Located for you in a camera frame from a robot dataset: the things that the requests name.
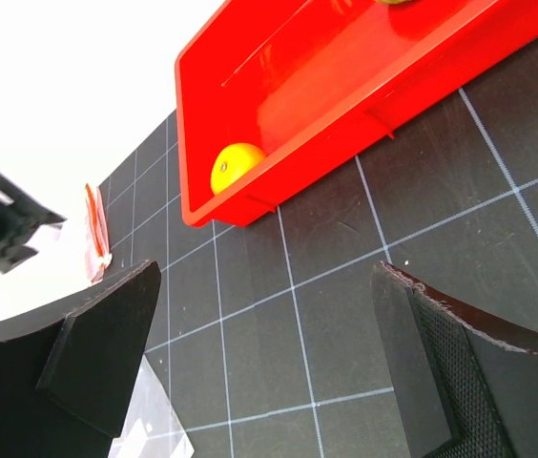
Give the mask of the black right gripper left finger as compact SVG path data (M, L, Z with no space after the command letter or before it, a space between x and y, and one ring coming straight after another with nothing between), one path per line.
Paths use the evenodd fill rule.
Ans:
M106 457L124 426L161 272L144 260L0 322L0 457Z

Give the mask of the orange zipper clear bag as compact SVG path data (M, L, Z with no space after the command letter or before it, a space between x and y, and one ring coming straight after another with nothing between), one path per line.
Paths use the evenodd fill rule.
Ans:
M76 284L92 285L103 280L113 261L99 187L86 183L75 203L57 240L55 262L59 272Z

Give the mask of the clear blue zipper bag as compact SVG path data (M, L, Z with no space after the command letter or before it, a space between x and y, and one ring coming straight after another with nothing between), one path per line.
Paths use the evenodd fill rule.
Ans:
M194 446L180 423L166 391L142 358L121 435L110 458L191 458Z

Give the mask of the orange fruit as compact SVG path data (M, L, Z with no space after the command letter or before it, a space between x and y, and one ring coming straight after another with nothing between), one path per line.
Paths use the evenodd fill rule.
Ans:
M234 143L218 155L210 174L214 195L220 194L266 158L261 148L250 143Z

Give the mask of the black grid cutting mat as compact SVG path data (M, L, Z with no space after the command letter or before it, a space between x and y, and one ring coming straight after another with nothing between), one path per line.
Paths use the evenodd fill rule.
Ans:
M155 260L167 457L538 457L538 39L253 224L186 226L176 121L101 184Z

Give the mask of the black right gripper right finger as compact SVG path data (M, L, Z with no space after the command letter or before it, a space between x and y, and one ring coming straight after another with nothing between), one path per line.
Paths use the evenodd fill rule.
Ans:
M380 261L371 296L413 457L538 457L538 332Z

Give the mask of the red plastic tray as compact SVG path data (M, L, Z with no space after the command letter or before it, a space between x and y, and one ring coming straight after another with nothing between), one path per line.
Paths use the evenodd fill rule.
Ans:
M185 223L245 226L538 37L538 1L227 1L175 62ZM266 158L218 195L217 155Z

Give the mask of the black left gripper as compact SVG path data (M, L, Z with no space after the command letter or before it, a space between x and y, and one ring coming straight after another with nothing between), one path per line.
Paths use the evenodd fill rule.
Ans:
M60 231L65 221L0 173L0 273L39 253L29 242L41 227Z

